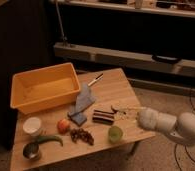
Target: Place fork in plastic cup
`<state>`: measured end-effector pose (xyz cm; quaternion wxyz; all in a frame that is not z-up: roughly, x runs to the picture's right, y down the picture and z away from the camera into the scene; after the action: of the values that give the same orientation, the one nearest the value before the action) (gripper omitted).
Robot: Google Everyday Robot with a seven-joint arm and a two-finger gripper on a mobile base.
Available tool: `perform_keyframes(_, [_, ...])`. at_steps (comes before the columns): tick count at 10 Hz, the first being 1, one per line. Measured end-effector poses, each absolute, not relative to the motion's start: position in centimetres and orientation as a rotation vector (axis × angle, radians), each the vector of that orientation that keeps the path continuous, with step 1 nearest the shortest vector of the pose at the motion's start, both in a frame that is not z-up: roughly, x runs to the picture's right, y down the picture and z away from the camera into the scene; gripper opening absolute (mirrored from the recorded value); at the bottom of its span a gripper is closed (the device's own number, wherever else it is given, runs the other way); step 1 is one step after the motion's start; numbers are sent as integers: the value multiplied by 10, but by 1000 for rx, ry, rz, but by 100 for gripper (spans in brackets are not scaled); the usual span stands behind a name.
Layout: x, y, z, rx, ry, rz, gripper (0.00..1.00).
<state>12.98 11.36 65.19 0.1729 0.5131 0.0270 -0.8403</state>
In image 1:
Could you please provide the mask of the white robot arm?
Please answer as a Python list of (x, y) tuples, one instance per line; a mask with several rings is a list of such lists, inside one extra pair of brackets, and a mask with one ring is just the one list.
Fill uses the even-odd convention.
[(174, 116), (143, 108), (138, 112), (137, 121), (142, 129), (162, 133), (173, 142), (185, 146), (195, 145), (195, 115), (192, 113)]

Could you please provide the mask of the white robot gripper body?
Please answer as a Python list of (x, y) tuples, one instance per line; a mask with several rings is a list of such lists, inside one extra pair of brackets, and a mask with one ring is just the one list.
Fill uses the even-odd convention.
[(144, 108), (138, 112), (137, 121), (141, 128), (152, 131), (162, 131), (165, 115), (151, 108)]

